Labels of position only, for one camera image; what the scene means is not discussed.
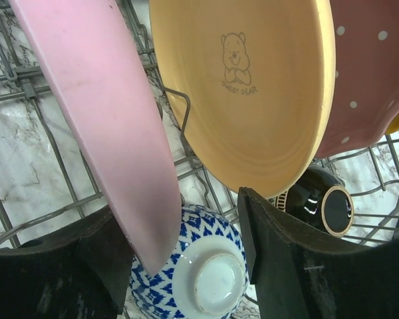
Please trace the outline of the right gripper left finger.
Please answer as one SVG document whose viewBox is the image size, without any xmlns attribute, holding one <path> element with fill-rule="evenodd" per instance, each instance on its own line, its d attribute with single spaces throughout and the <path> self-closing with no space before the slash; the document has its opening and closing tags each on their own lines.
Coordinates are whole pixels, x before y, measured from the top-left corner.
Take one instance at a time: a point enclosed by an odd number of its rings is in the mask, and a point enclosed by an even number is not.
<svg viewBox="0 0 399 319">
<path fill-rule="evenodd" d="M 117 318 L 132 257 L 107 207 L 17 249 L 0 249 L 0 318 Z"/>
</svg>

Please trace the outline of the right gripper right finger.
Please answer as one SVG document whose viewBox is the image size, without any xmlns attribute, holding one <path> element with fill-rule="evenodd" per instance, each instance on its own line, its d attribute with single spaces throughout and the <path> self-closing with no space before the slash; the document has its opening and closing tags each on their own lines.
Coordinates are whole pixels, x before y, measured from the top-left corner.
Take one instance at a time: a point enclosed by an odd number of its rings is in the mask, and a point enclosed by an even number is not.
<svg viewBox="0 0 399 319">
<path fill-rule="evenodd" d="M 237 206 L 262 318 L 399 318 L 399 238 L 368 247 L 332 237 L 247 187 Z"/>
</svg>

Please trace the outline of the dark brown cream bowl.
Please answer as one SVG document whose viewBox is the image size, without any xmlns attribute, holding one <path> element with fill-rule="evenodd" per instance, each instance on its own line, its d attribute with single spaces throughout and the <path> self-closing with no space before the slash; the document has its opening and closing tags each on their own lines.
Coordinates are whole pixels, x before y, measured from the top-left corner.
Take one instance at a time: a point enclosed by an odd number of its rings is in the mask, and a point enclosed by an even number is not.
<svg viewBox="0 0 399 319">
<path fill-rule="evenodd" d="M 311 165 L 273 204 L 306 224 L 334 237 L 343 237 L 354 217 L 352 197 L 344 181 L 329 170 Z"/>
</svg>

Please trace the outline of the red patterned bowl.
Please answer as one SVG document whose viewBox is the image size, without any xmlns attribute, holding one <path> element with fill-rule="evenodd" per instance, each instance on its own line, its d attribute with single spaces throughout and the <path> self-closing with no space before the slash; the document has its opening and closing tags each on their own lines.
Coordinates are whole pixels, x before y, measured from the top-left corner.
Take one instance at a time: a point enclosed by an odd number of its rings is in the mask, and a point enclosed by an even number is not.
<svg viewBox="0 0 399 319">
<path fill-rule="evenodd" d="M 249 284 L 239 231 L 198 204 L 182 207 L 180 236 L 160 272 L 150 276 L 137 258 L 130 291 L 147 318 L 229 318 Z"/>
</svg>

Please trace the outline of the grey wire dish rack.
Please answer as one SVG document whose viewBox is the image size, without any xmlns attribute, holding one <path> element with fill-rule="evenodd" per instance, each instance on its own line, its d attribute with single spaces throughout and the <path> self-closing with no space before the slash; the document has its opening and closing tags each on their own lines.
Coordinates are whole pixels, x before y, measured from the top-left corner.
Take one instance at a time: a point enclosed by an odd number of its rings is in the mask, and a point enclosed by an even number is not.
<svg viewBox="0 0 399 319">
<path fill-rule="evenodd" d="M 103 207 L 111 210 L 11 2 L 0 1 L 0 249 L 17 249 Z M 168 139 L 180 190 L 180 228 L 182 207 L 198 204 L 220 214 L 241 235 L 237 198 L 242 187 L 233 191 L 209 172 L 170 106 L 170 89 L 162 81 L 155 53 L 150 3 L 147 14 L 138 15 L 131 1 L 115 2 L 134 39 Z M 335 238 L 368 247 L 399 238 L 399 130 L 384 133 L 367 148 L 327 158 L 317 158 L 316 154 L 307 168 L 317 165 L 342 179 L 354 204 L 350 229 Z M 273 202 L 280 194 L 260 195 L 275 207 Z M 132 262 L 134 258 L 140 261 L 128 244 Z M 254 316 L 262 318 L 250 280 L 229 318 L 249 301 L 257 307 Z"/>
</svg>

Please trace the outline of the yellow pink rimmed plate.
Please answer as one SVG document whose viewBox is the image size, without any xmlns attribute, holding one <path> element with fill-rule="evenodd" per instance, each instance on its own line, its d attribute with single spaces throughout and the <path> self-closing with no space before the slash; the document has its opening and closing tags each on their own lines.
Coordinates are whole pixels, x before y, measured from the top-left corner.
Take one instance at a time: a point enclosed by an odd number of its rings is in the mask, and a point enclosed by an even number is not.
<svg viewBox="0 0 399 319">
<path fill-rule="evenodd" d="M 188 143 L 233 191 L 294 184 L 331 112 L 328 1 L 151 1 L 156 58 Z"/>
</svg>

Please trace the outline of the brown plate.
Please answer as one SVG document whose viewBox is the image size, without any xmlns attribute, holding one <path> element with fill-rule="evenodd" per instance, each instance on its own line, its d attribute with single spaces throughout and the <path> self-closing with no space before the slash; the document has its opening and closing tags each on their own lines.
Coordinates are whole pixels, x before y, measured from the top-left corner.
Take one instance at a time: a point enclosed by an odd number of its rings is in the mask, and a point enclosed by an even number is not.
<svg viewBox="0 0 399 319">
<path fill-rule="evenodd" d="M 399 113 L 399 0 L 331 1 L 336 77 L 316 157 L 367 148 Z"/>
</svg>

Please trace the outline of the pink round bear plate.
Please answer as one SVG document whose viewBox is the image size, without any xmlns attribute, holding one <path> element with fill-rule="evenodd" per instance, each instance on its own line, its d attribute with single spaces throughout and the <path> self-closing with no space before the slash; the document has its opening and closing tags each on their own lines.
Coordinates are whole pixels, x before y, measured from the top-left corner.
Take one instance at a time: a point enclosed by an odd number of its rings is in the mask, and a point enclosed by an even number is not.
<svg viewBox="0 0 399 319">
<path fill-rule="evenodd" d="M 150 275 L 178 242 L 181 199 L 168 139 L 115 1 L 12 1 L 120 228 Z"/>
</svg>

